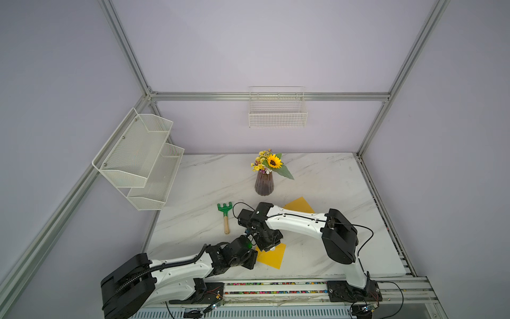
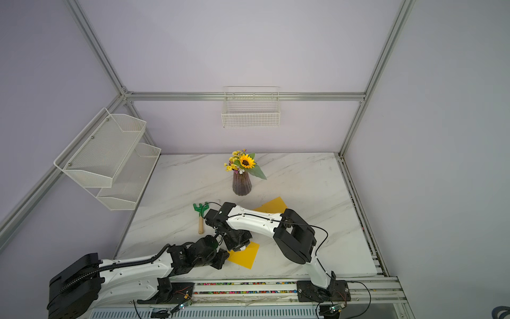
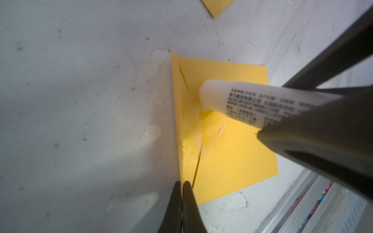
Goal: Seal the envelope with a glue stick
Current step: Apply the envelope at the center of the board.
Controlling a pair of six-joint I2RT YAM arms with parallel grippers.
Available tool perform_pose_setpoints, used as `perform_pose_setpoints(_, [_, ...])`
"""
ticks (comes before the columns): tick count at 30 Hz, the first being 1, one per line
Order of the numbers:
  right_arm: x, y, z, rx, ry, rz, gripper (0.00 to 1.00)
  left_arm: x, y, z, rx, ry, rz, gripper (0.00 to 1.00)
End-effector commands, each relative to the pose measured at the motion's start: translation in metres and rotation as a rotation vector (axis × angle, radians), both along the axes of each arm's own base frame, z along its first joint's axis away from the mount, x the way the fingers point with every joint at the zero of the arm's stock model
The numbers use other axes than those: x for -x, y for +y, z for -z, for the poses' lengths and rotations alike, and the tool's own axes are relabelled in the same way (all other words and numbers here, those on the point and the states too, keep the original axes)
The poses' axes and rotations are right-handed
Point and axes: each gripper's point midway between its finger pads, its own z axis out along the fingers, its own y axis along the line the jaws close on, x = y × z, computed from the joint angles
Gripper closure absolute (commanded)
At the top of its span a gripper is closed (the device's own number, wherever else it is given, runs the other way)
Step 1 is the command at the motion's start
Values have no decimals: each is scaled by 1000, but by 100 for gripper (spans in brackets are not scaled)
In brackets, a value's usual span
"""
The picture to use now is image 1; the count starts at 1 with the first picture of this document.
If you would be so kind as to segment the yellow envelope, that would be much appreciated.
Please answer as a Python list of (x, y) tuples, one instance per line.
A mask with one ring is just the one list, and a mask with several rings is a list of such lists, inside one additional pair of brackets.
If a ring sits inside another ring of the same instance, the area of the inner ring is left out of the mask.
[(297, 198), (296, 200), (286, 204), (284, 206), (284, 209), (290, 210), (290, 211), (298, 211), (298, 212), (302, 212), (302, 213), (309, 213), (309, 214), (315, 213), (313, 208), (310, 206), (310, 204), (303, 197)]
[(258, 252), (256, 260), (258, 263), (262, 263), (263, 265), (280, 269), (285, 250), (286, 245), (284, 243), (280, 243), (278, 246), (273, 247), (269, 251), (261, 251), (258, 247), (256, 247), (256, 251)]

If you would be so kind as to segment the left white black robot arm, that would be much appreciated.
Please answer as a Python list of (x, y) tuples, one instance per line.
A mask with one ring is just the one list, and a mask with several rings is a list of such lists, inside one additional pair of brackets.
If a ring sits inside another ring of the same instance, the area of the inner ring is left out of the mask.
[(196, 255), (151, 260), (140, 253), (105, 276), (101, 283), (105, 318), (129, 318), (150, 304), (196, 302), (206, 295), (205, 279), (232, 267), (252, 270), (258, 251), (241, 235), (234, 241), (205, 244)]

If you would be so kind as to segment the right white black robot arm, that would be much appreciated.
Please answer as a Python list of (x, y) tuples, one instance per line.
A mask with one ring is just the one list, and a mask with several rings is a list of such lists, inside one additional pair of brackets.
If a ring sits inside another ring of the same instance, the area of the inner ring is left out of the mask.
[(339, 210), (303, 213), (260, 202), (255, 209), (242, 210), (237, 220), (253, 236), (261, 251), (278, 246), (283, 239), (283, 231), (320, 240), (327, 256), (341, 265), (347, 284), (352, 288), (367, 288), (369, 279), (357, 257), (359, 240), (356, 226)]

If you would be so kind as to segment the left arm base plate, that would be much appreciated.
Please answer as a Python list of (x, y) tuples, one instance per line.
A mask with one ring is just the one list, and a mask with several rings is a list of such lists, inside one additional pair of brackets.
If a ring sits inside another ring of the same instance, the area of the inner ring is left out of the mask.
[(177, 304), (212, 304), (223, 297), (224, 283), (212, 282), (205, 283), (197, 292), (194, 292), (186, 300), (170, 300), (168, 303), (172, 305)]

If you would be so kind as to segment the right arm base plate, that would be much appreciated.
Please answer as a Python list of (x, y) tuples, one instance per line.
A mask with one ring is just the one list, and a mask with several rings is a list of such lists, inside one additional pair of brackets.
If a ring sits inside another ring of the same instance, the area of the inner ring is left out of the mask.
[(381, 302), (383, 299), (378, 284), (370, 279), (365, 288), (353, 287), (344, 280), (328, 281), (326, 285), (332, 303)]

